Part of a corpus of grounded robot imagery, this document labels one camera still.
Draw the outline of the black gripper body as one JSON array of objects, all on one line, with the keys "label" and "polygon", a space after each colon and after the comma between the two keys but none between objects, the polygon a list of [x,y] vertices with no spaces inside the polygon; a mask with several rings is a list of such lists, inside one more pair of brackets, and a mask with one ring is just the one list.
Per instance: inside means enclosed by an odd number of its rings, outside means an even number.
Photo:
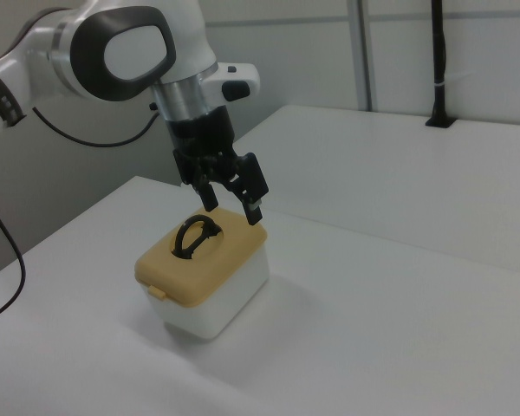
[{"label": "black gripper body", "polygon": [[226,106],[193,120],[168,121],[174,145],[173,155],[182,179],[193,179],[197,170],[208,178],[229,179],[235,174],[235,138]]}]

